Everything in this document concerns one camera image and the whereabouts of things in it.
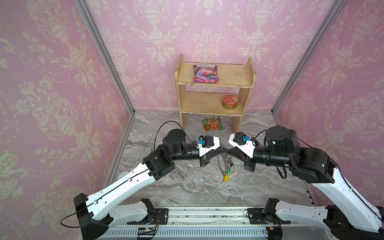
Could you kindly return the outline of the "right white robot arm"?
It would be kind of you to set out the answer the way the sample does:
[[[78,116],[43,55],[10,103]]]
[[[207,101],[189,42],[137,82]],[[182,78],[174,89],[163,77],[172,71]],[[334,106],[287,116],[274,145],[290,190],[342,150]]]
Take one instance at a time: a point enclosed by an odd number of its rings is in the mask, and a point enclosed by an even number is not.
[[[328,206],[301,206],[270,198],[264,218],[277,225],[299,222],[318,227],[339,240],[381,240],[384,209],[367,201],[343,176],[337,163],[323,150],[301,147],[297,133],[283,126],[266,130],[263,143],[243,132],[230,135],[228,154],[254,172],[256,165],[276,167],[281,178],[287,171],[320,190]]]

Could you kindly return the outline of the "yellow key tag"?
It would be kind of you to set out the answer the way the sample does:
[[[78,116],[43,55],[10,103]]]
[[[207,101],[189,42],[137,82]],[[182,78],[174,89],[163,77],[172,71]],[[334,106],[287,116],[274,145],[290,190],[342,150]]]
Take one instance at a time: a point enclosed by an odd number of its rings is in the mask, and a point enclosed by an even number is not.
[[[224,181],[227,182],[229,179],[230,179],[230,174],[225,175],[225,177],[224,177]]]

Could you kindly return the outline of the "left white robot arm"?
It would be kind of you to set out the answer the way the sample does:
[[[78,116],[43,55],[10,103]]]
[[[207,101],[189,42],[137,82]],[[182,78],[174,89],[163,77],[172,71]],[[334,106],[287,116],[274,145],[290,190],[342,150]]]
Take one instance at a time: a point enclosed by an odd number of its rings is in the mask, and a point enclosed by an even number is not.
[[[122,205],[128,197],[149,186],[175,169],[176,161],[198,160],[204,167],[211,158],[226,153],[218,137],[202,136],[188,144],[182,129],[171,130],[163,142],[133,170],[116,182],[91,195],[74,198],[75,213],[84,240],[96,240],[110,227],[126,223],[148,224],[156,209],[149,199]]]

